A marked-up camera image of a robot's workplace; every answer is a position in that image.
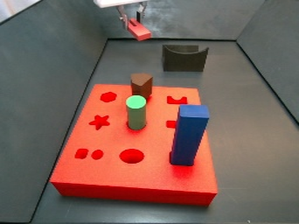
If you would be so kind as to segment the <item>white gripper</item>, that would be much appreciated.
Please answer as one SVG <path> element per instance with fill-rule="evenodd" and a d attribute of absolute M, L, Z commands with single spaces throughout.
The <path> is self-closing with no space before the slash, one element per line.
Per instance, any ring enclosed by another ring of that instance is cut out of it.
<path fill-rule="evenodd" d="M 94 3 L 99 8 L 115 7 L 119 13 L 119 19 L 123 23 L 124 29 L 127 30 L 127 14 L 124 5 L 127 4 L 139 4 L 139 8 L 136 11 L 136 21 L 142 24 L 143 18 L 146 16 L 146 7 L 148 0 L 94 0 Z"/>

